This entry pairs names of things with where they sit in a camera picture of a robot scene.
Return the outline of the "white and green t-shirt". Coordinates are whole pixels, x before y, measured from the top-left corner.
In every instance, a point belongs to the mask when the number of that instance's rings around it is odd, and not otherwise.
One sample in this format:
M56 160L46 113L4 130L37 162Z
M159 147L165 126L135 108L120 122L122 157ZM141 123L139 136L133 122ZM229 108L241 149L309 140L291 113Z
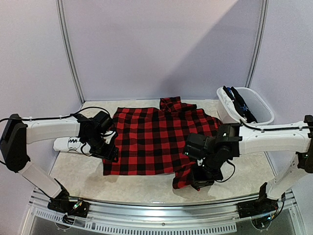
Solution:
M80 139L77 137L63 137L63 138L57 138L54 141L53 149L55 151L61 151L61 152L75 152L78 154L82 154L81 147L82 143L80 142Z

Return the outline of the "red black plaid flannel shirt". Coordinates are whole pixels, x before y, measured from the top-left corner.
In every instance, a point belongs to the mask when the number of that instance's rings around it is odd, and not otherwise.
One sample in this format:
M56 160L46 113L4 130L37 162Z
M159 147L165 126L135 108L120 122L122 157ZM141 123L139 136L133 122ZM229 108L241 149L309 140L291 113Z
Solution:
M103 175L173 173L174 189L191 186L191 169L199 167L183 154L188 135L215 136L222 124L197 105L183 103L178 96L161 98L159 108L119 107L112 119L118 134L118 162L104 160Z

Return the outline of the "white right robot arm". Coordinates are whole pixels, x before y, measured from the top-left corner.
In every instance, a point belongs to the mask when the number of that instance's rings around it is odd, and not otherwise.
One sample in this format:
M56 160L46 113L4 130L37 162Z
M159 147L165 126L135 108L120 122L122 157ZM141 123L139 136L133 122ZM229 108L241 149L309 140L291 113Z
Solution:
M223 124L214 137L190 134L183 153L201 162L214 181L221 180L220 168L228 160L257 152L290 151L291 162L271 181L260 187L253 202L256 213L264 213L281 195L302 177L313 172L313 117L285 125Z

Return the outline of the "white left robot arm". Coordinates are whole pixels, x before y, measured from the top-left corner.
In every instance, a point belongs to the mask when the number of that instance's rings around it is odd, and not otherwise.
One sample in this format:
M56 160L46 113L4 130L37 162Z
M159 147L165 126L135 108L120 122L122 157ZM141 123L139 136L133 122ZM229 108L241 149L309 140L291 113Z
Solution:
M65 137L77 137L90 146L89 155L117 162L118 148L114 144L117 137L110 131L113 121L109 114L100 111L94 117L80 113L64 117L22 118L17 114L6 119L6 126L0 139L0 151L7 169L20 174L40 189L61 212L69 212L73 203L62 192L61 184L32 162L27 154L30 144Z

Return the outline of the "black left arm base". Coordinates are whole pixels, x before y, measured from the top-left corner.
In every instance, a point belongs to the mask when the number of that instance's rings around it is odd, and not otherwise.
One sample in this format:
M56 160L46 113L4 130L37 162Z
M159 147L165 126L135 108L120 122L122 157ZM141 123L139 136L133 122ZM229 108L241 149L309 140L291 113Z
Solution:
M61 192L55 198L50 198L47 208L69 216L87 218L90 203L81 198L71 199L69 192L64 186L58 181L57 183L61 187Z

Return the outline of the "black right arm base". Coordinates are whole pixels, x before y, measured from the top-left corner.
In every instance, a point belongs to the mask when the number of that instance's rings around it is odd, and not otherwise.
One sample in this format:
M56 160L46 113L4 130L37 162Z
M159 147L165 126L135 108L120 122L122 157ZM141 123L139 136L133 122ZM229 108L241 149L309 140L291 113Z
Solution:
M286 193L284 192L281 195L282 206L281 209L279 210L278 198L277 199L268 198L267 194L268 186L269 184L267 182L261 185L257 199L237 204L236 206L237 212L240 218L253 217L256 215L275 211L273 215L270 215L269 218L267 218L267 221L272 221L281 213L285 204Z

